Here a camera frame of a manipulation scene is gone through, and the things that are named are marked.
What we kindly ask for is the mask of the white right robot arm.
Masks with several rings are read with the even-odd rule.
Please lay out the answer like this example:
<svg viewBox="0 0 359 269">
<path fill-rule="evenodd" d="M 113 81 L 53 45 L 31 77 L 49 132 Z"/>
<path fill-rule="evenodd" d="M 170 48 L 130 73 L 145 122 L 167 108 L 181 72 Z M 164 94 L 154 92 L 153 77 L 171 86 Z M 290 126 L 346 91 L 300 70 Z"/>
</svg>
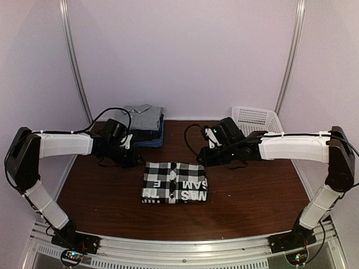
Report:
<svg viewBox="0 0 359 269">
<path fill-rule="evenodd" d="M 291 247 L 300 247 L 307 241 L 317 224 L 357 186 L 358 151 L 340 126 L 316 132 L 260 129 L 245 134 L 227 117 L 213 126 L 203 126 L 201 133 L 208 142 L 197 155 L 197 161 L 203 166 L 275 160 L 290 160 L 294 164 L 311 196 L 288 234 Z"/>
</svg>

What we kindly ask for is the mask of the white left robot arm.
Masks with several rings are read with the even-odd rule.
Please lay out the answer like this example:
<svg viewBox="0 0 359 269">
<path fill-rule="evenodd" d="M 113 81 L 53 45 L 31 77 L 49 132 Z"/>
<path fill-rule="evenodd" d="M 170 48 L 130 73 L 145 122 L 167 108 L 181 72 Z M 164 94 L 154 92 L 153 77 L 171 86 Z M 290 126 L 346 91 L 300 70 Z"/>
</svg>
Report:
<svg viewBox="0 0 359 269">
<path fill-rule="evenodd" d="M 81 243 L 76 224 L 58 205 L 52 175 L 77 156 L 110 160 L 122 169 L 142 164 L 127 127 L 109 119 L 101 129 L 88 126 L 78 131 L 45 131 L 20 127 L 4 157 L 4 172 L 13 188 L 54 230 L 55 238 L 69 249 Z"/>
</svg>

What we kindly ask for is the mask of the black white plaid shirt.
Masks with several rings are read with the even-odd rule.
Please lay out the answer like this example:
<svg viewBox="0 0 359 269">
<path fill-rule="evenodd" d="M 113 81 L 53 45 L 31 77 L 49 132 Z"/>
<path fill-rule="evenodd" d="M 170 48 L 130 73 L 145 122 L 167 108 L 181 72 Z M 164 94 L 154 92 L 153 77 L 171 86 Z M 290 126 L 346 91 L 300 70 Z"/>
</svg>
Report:
<svg viewBox="0 0 359 269">
<path fill-rule="evenodd" d="M 208 180 L 202 165 L 146 163 L 142 181 L 142 203 L 174 205 L 207 200 Z"/>
</svg>

